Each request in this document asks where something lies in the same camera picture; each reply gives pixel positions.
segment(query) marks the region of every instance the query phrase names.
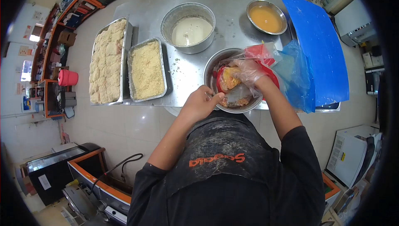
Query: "metal pot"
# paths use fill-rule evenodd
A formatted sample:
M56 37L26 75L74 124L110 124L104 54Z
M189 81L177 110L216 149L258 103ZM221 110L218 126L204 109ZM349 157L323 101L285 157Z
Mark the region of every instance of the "metal pot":
M213 77L214 67L219 63L219 61L227 59L228 57L231 57L232 55L241 51L242 48L225 48L214 54L208 60L202 74L204 85L210 87L214 92L217 92L216 78ZM216 107L231 114L243 114L257 107L262 102L262 99L263 96L261 95L260 97L252 99L248 104L243 105L241 107L229 108L229 107L224 107L221 104L217 104Z
M177 46L173 44L172 41L173 29L181 19L187 17L199 17L205 19L212 25L212 31L205 39L197 44L190 46ZM212 10L205 5L188 2L174 7L164 16L161 22L161 35L164 41L175 47L177 50L186 54L196 54L204 51L211 45L213 38L215 37L215 26L216 20Z
M272 32L268 32L266 30L263 30L261 28L258 27L258 25L256 25L251 17L249 16L249 11L255 7L255 6L267 6L269 8L271 8L272 10L274 10L279 16L280 16L280 20L281 20L281 29L280 31L278 31L277 33L272 33ZM288 27L288 23L287 23L287 19L285 18L284 13L281 11L281 9L279 9L276 5L272 4L271 2L265 1L265 0L254 0L252 2L250 2L247 6L247 16L248 19L252 22L252 24L259 30L262 31L263 33L267 33L267 34L282 34L287 30Z

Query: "aluminum tray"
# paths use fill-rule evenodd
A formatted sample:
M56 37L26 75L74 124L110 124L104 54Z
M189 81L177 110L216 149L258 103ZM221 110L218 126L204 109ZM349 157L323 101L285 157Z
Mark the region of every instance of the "aluminum tray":
M108 30L108 27L111 24L113 24L114 22L122 21L123 19L126 19L126 27L125 27L124 34L123 34L122 54L121 54L121 77L120 77L121 94L119 95L119 99L117 101L104 103L104 104L93 104L92 102L90 102L90 105L116 105L116 104L123 103L124 79L126 77L126 71L127 71L127 69L126 69L127 55L128 55L128 50L129 50L130 46L132 45L132 36L133 36L133 26L129 22L129 15L121 17L119 19L116 19L115 21L106 25L104 28L100 29L100 31L96 34L96 37L97 37L97 35L101 34L102 31ZM93 50L91 52L91 56L93 56L93 54L94 54L94 46L95 46L95 43L93 44Z
M141 48L142 46L145 46L145 45L147 45L148 43L154 42L154 41L158 41L158 44L159 44L159 55L160 55L162 76L163 76L163 78L164 78L165 89L164 89L164 91L162 92L162 94L160 94L160 95L148 97L148 98L145 98L145 99L134 99L133 94L134 94L134 92L135 92L136 90L134 89L133 78L132 78L132 54L131 54L131 53L133 52L134 49ZM139 43L139 44L137 44L137 45L132 46L132 48L129 50L129 53L128 53L127 68L128 68L128 72L129 72L129 73L128 73L128 76L129 76L130 98L132 99L132 101L134 101L134 102L141 102L141 101L145 101L145 100L149 100L149 99L157 99L157 98L160 98L160 97L162 97L162 96L164 96L164 95L166 94L166 91L167 91L167 83L166 83L166 74L165 74L165 64L164 64L164 58L163 58L163 55L162 55L161 39L160 39L159 37L154 37L154 38L151 38L151 39L147 39L147 40L143 41L142 43Z

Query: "hand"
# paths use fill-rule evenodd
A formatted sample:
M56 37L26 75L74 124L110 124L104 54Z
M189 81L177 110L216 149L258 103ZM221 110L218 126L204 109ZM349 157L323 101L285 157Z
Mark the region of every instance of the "hand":
M252 88L255 82L266 73L261 66L253 59L235 59L231 65L236 65L241 72L237 72L235 77L240 79L247 87Z
M192 92L190 96L188 96L178 117L190 124L205 119L224 97L224 93L218 93L213 96L212 99L209 99L207 94L212 95L213 92L212 89L206 85L202 85Z

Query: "countertop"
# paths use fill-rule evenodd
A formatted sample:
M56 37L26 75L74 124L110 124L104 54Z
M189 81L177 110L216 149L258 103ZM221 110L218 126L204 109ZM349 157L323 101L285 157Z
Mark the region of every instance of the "countertop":
M278 6L285 14L288 28L284 34L269 35L258 31L249 21L246 8L253 0L130 0L118 6L114 20L129 15L133 25L132 45L155 36L162 38L160 25L165 14L175 6L185 2L198 2L209 7L216 18L215 38L211 46L198 54L184 54L162 41L164 58L167 57L168 91L165 96L134 103L124 99L124 105L152 105L182 107L187 97L203 84L203 70L208 59L216 52L230 47L274 42L277 50L297 38L290 16L282 0L267 0ZM265 101L255 109L268 110Z

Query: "orange liquid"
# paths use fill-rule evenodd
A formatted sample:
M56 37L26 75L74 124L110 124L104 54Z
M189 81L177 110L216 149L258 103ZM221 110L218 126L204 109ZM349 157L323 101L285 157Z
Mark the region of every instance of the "orange liquid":
M255 6L249 11L249 17L261 29L277 33L282 28L280 16L267 6Z

